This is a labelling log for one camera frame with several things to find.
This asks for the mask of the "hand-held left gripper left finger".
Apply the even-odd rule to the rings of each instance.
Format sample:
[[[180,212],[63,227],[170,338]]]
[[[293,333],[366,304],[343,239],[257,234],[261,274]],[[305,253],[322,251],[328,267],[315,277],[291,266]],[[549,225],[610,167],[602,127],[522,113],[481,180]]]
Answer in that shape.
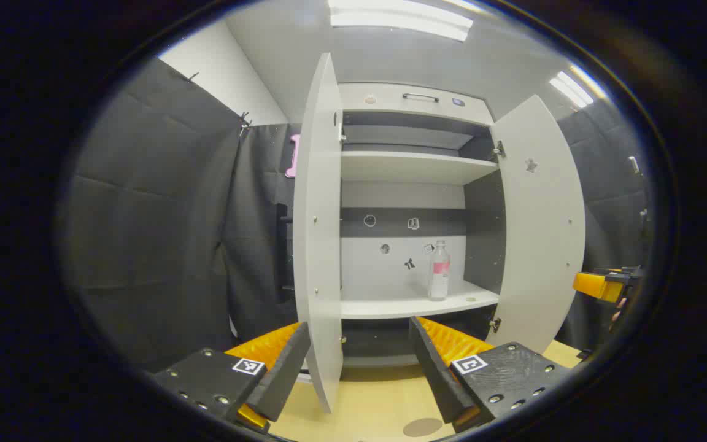
[[[267,433],[284,409],[310,346],[308,325],[295,322],[225,351],[199,349],[152,378],[216,422]]]

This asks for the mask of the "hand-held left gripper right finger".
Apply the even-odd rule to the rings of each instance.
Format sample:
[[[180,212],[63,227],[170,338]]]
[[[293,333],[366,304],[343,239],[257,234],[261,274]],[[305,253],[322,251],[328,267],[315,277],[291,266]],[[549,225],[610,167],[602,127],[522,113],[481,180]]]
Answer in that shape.
[[[409,319],[409,343],[443,422],[456,433],[533,403],[570,373],[517,342],[493,346],[423,317]]]

